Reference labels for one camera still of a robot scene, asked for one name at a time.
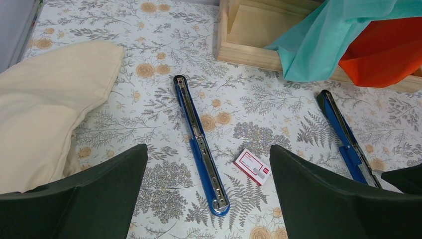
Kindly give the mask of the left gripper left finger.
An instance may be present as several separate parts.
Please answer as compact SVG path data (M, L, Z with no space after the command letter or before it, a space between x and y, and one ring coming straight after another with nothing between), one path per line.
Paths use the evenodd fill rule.
M139 144L79 173L0 197L3 239L124 239L148 162Z

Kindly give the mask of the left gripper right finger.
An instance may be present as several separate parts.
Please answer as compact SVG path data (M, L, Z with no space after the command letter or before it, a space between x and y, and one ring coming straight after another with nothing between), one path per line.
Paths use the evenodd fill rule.
M291 239L419 239L422 195L371 187L272 145L270 166Z

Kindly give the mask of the red white staples box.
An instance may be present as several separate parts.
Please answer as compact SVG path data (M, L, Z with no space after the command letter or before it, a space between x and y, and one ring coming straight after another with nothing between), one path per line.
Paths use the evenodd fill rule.
M244 149L240 153L234 161L234 165L258 186L262 186L271 175L271 167L248 149Z

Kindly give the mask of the blue stapler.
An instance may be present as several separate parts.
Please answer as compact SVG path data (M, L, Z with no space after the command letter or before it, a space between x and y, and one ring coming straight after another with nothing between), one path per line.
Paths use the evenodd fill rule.
M173 78L173 83L177 100L187 119L188 129L192 136L190 146L209 209L215 216L225 216L230 209L228 196L211 155L200 117L189 91L187 78L177 75Z
M339 147L339 151L353 180L369 186L381 188L382 186L379 180L372 173L372 168L369 165L366 156L337 107L331 92L322 90L316 96L316 101L323 115L329 121L342 143L342 146Z

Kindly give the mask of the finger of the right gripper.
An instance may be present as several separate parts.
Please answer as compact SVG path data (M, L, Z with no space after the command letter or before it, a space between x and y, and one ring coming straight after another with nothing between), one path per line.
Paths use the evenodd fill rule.
M381 178L406 194L422 194L422 165L386 171Z

